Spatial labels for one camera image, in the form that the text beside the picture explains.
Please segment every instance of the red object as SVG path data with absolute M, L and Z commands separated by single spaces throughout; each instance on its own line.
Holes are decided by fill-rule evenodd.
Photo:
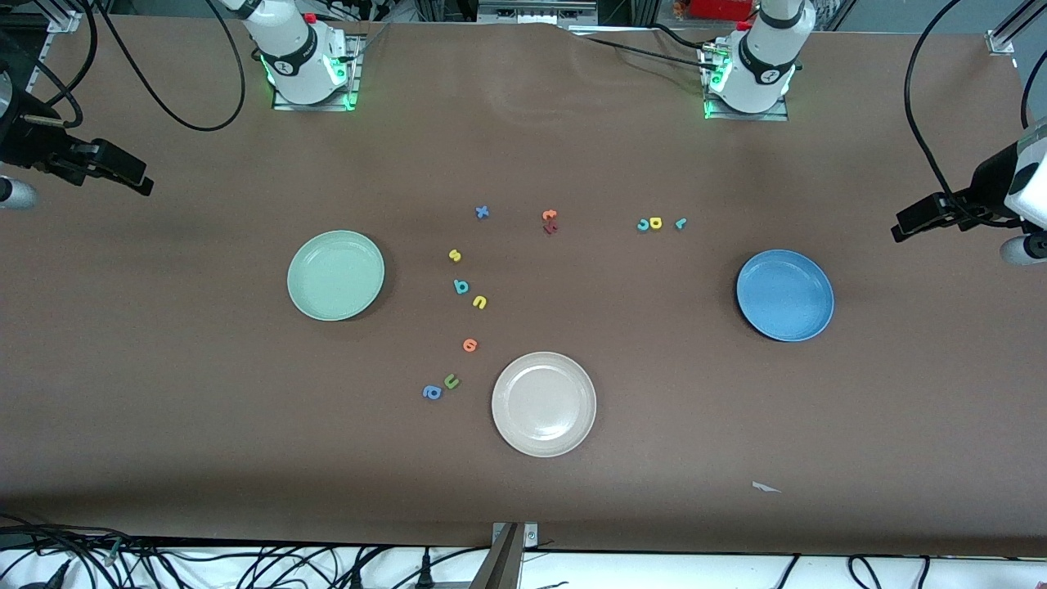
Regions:
M 689 10 L 699 19 L 743 21 L 753 12 L 753 0 L 691 0 Z

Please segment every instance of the table surface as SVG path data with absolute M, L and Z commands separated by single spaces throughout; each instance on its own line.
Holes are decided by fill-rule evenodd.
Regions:
M 230 111 L 214 21 L 117 26 L 177 112 Z M 201 134 L 103 33 L 76 134 L 146 160 L 156 189 L 16 171 L 42 202 L 0 214 L 0 498 L 151 535 L 466 544 L 532 520 L 559 547 L 1042 553 L 1047 268 L 1004 265 L 1006 231 L 892 242 L 935 189 L 903 112 L 914 41 L 812 36 L 790 120 L 751 123 L 704 119 L 685 66 L 551 26 L 393 25 L 356 112 L 273 112 L 245 61 L 243 113 Z M 62 37 L 49 61 L 68 77 L 85 48 Z M 916 115 L 965 185 L 1020 133 L 1018 76 L 973 36 L 921 59 Z M 655 214 L 690 221 L 638 233 Z M 386 282 L 320 323 L 286 272 L 334 228 L 381 247 Z M 778 247 L 836 291 L 806 343 L 736 309 L 741 264 Z M 491 418 L 498 373 L 536 350 L 597 390 L 588 438 L 555 459 Z

